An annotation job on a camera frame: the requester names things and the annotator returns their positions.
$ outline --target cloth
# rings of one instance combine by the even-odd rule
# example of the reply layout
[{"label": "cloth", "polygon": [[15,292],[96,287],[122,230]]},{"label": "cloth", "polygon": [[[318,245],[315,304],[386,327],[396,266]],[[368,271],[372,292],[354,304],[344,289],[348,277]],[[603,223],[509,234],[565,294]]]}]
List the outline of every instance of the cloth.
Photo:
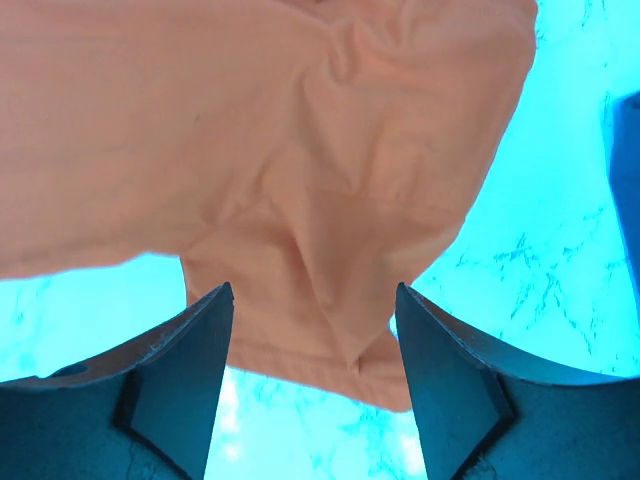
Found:
[{"label": "cloth", "polygon": [[533,0],[0,11],[0,277],[179,255],[189,303],[233,285],[230,365],[410,408],[395,287],[482,186]]}]

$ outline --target cyan surface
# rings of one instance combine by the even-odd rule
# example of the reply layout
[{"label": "cyan surface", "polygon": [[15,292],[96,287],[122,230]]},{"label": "cyan surface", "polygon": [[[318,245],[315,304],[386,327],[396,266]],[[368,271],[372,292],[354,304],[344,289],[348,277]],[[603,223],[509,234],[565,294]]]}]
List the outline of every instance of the cyan surface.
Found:
[{"label": "cyan surface", "polygon": [[[525,350],[640,374],[639,306],[607,178],[612,106],[640,90],[640,2],[539,4],[538,55],[487,182],[456,243],[414,286]],[[0,282],[0,381],[105,351],[184,299],[179,262],[168,257]],[[233,369],[208,473],[426,478],[411,413]]]}]

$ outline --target brown cloth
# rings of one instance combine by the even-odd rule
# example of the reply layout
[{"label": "brown cloth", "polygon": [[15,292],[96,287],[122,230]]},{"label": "brown cloth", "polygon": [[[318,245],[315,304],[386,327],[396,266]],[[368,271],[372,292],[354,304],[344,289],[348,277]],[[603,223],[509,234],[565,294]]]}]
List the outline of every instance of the brown cloth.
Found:
[{"label": "brown cloth", "polygon": [[406,410],[395,287],[456,238],[536,13],[3,0],[0,276],[179,255],[189,302],[233,285],[230,365]]}]

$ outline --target dark blue object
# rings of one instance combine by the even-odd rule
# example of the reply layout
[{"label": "dark blue object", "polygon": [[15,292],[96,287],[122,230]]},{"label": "dark blue object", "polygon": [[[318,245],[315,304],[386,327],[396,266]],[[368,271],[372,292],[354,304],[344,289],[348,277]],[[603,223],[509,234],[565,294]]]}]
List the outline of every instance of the dark blue object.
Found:
[{"label": "dark blue object", "polygon": [[102,355],[0,384],[0,479],[203,479],[232,319],[226,284]]},{"label": "dark blue object", "polygon": [[404,285],[396,321],[429,480],[640,479],[640,379],[536,357]]},{"label": "dark blue object", "polygon": [[640,93],[614,109],[609,182],[638,297],[640,285]]}]

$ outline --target marble surface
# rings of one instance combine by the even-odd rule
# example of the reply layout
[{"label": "marble surface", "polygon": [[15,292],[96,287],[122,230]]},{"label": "marble surface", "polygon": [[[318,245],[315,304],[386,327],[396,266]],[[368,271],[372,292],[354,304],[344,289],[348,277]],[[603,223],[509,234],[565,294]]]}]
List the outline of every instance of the marble surface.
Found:
[{"label": "marble surface", "polygon": [[[460,237],[414,286],[540,356],[637,375],[639,305],[606,172],[611,106],[640,90],[640,2],[539,4],[538,54],[495,164]],[[49,375],[184,302],[171,257],[0,282],[0,380]],[[411,412],[234,369],[223,381],[208,475],[426,478]]]}]

